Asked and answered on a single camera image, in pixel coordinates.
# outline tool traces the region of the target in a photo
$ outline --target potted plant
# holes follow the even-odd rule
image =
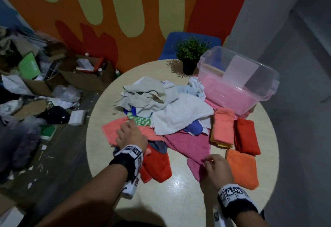
[[[192,75],[199,60],[208,49],[210,42],[200,43],[196,38],[190,37],[177,44],[177,59],[183,62],[183,72]]]

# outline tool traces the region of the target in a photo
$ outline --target beige tabletop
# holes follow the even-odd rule
[[[114,148],[109,145],[101,127],[112,120],[125,116],[115,109],[121,98],[123,86],[132,84],[148,75],[160,81],[169,80],[185,85],[189,77],[181,74],[181,62],[161,60],[137,66],[116,79],[101,95],[91,114],[87,135],[86,153],[92,176],[97,175],[113,159]],[[246,190],[262,210],[268,202],[277,179],[279,166],[278,143],[271,121],[260,103],[248,117],[254,121],[261,150],[256,156],[259,187]],[[211,147],[212,154],[225,157],[225,150]],[[155,180],[139,182],[134,197],[121,198],[116,213],[126,220],[144,221],[158,225],[213,226],[213,205],[217,203],[216,191],[208,179],[199,183],[187,166],[187,158],[168,148],[172,177],[163,183]]]

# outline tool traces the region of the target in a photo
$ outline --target wooden floor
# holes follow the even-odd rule
[[[84,92],[79,109],[88,110],[81,126],[58,125],[51,141],[43,141],[25,173],[14,172],[14,180],[4,179],[0,191],[26,211],[19,226],[34,226],[56,205],[92,179],[86,158],[86,130],[99,95]]]

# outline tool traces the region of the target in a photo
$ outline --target hand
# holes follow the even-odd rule
[[[205,160],[209,179],[217,191],[229,183],[235,183],[230,165],[225,158],[211,154],[206,156]]]
[[[121,124],[121,128],[116,130],[116,134],[118,138],[116,138],[115,141],[120,149],[123,149],[126,145],[134,144],[145,153],[148,145],[147,137],[141,134],[134,119]]]

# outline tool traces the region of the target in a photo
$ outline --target orange wall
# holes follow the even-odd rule
[[[9,0],[35,31],[125,72],[155,61],[171,31],[230,34],[244,0]]]

